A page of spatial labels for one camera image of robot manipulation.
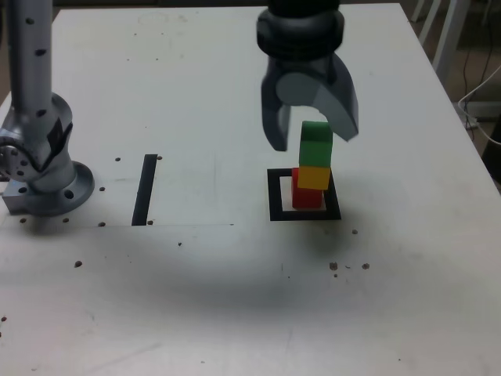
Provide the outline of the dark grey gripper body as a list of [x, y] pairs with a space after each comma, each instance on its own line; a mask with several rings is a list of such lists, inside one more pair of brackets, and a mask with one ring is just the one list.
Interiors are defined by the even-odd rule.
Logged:
[[301, 72], [309, 74], [319, 80], [324, 80], [328, 84], [333, 83], [333, 57], [323, 57], [310, 61], [285, 61], [269, 57], [267, 74], [278, 71], [281, 74], [287, 72]]

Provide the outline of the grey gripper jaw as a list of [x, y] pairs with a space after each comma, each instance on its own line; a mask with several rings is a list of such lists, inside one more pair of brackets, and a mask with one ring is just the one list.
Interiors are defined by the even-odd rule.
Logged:
[[278, 70], [267, 70], [261, 83], [261, 118], [267, 140], [276, 151], [287, 151], [290, 106], [277, 95], [281, 77]]
[[333, 134], [349, 141], [359, 134], [359, 107], [351, 75], [339, 56], [311, 62], [285, 73], [276, 94], [290, 107], [313, 107]]

